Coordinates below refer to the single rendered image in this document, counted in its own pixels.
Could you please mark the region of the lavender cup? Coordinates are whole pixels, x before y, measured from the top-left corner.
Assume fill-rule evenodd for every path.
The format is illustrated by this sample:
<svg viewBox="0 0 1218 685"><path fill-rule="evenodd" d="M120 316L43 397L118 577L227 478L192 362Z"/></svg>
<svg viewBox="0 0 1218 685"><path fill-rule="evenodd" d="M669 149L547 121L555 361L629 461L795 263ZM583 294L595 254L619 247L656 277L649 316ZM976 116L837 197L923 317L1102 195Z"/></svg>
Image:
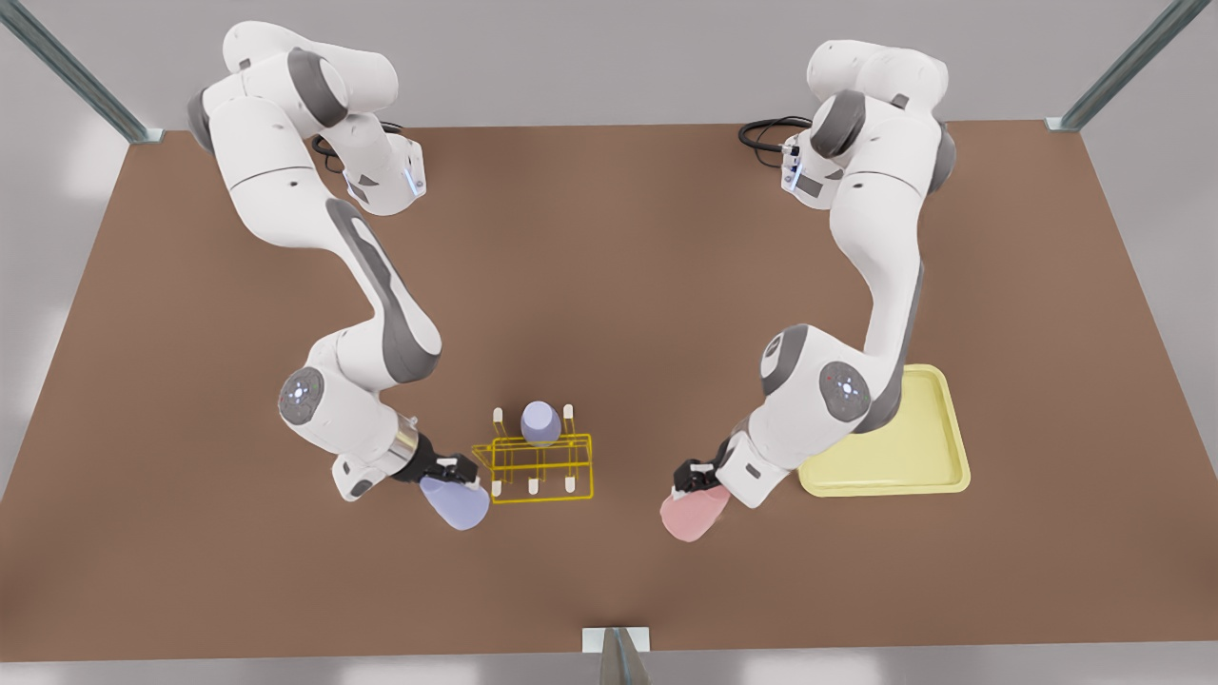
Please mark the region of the lavender cup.
<svg viewBox="0 0 1218 685"><path fill-rule="evenodd" d="M490 494L481 481L462 484L423 477L421 492L445 523L460 531L481 523L490 508Z"/></svg>
<svg viewBox="0 0 1218 685"><path fill-rule="evenodd" d="M521 436L531 445L552 445L561 435L561 417L544 401L526 403L521 413Z"/></svg>

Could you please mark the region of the silver frame post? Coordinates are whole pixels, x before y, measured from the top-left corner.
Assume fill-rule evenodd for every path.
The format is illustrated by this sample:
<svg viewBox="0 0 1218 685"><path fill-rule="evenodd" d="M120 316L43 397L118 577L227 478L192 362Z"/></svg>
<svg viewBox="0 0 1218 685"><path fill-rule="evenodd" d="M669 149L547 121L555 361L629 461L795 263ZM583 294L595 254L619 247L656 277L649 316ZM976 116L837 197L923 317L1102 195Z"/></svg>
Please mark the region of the silver frame post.
<svg viewBox="0 0 1218 685"><path fill-rule="evenodd" d="M48 65L84 104L125 138L125 143L162 143L164 130L144 126L19 0L0 0L0 23L34 52L43 65Z"/></svg>
<svg viewBox="0 0 1218 685"><path fill-rule="evenodd" d="M581 630L585 655L599 655L598 685L653 685L642 662L650 651L648 626L596 626Z"/></svg>
<svg viewBox="0 0 1218 685"><path fill-rule="evenodd" d="M1113 65L1093 82L1058 117L1044 118L1047 130L1082 130L1188 26L1191 26L1212 0L1170 0Z"/></svg>

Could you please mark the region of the pale yellow tray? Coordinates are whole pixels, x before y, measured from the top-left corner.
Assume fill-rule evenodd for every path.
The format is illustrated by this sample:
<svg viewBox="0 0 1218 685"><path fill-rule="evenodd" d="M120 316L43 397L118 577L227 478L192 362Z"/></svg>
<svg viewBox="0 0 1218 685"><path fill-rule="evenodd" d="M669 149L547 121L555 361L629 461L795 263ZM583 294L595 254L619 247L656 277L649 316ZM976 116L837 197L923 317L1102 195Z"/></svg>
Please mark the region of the pale yellow tray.
<svg viewBox="0 0 1218 685"><path fill-rule="evenodd" d="M971 484L970 460L948 377L934 364L905 364L894 418L805 460L797 478L818 499L963 491Z"/></svg>

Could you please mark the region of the pink cup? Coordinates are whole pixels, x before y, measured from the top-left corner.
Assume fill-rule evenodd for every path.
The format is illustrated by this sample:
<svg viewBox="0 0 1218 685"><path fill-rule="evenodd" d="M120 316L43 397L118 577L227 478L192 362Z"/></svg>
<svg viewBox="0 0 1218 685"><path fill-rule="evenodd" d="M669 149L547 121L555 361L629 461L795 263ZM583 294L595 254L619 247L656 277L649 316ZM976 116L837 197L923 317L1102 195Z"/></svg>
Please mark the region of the pink cup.
<svg viewBox="0 0 1218 685"><path fill-rule="evenodd" d="M692 542L713 529L731 499L728 489L721 486L695 492L674 489L658 511L671 538Z"/></svg>

